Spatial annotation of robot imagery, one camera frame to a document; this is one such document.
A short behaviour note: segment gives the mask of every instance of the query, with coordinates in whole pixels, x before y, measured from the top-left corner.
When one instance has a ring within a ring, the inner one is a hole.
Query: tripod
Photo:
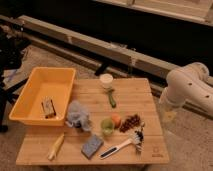
[[[3,79],[4,78],[0,76],[0,81],[1,81],[0,82],[0,133],[7,132],[8,130],[8,126],[2,124],[7,101],[10,104],[14,104],[15,100],[18,98],[18,95],[14,94],[13,92],[19,89],[21,86],[23,86],[27,82],[27,79],[22,80],[21,82],[5,90]]]

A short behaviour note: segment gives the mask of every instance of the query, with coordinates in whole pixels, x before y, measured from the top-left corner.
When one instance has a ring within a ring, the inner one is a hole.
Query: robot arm
[[[170,71],[166,78],[168,87],[162,92],[160,104],[171,110],[182,107],[189,99],[213,114],[213,88],[206,84],[208,78],[208,68],[197,62]]]

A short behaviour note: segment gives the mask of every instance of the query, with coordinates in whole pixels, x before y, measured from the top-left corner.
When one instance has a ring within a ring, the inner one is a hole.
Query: small cup
[[[102,74],[100,81],[103,88],[109,89],[112,87],[113,76],[111,74]]]
[[[111,118],[102,120],[101,122],[101,131],[104,135],[108,136],[114,132],[115,124]]]

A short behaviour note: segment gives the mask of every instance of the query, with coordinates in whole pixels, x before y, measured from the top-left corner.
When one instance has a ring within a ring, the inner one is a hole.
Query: gray stuffed animal
[[[77,100],[70,103],[67,114],[67,125],[69,127],[82,128],[84,131],[91,131],[89,111]]]

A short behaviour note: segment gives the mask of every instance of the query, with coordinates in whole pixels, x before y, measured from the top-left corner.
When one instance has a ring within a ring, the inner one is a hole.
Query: wooden table
[[[114,99],[117,107],[112,109],[108,97],[100,86],[99,80],[75,80],[71,100],[78,100],[91,112],[92,133],[102,137],[100,122],[112,113],[122,117],[138,113],[145,121],[144,143],[142,153],[137,155],[133,145],[129,145],[116,154],[104,160],[99,154],[113,145],[126,140],[128,133],[116,130],[112,136],[104,139],[104,145],[88,160],[81,147],[90,137],[75,128],[28,126],[27,132],[17,157],[18,165],[105,165],[105,164],[153,164],[168,163],[169,157],[164,143],[163,133],[158,114],[147,79],[115,79]],[[55,160],[49,161],[49,148],[62,133],[66,137]]]

